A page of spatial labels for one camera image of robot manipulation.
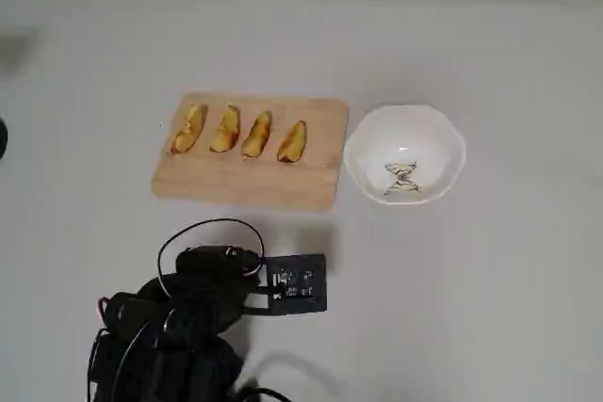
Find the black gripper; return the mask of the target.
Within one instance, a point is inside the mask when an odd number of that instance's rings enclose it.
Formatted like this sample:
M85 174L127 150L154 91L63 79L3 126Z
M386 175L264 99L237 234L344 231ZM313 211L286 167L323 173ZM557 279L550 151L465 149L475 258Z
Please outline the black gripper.
M260 257L232 245L199 246L180 252L175 268L178 274L224 285L252 280L260 269Z

